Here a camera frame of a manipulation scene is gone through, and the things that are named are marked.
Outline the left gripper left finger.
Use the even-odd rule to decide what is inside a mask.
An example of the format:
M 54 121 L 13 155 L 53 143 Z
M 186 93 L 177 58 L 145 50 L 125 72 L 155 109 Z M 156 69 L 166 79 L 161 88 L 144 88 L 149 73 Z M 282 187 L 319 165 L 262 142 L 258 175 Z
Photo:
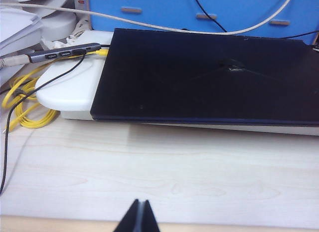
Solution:
M 142 203 L 136 199 L 119 223 L 120 232 L 142 231 Z

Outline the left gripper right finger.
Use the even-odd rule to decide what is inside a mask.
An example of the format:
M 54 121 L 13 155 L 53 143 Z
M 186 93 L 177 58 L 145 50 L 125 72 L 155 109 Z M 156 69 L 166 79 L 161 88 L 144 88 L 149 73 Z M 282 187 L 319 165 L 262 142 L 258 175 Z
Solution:
M 142 217 L 143 232 L 160 232 L 156 218 L 153 214 L 151 205 L 148 200 L 144 202 L 143 217 Z

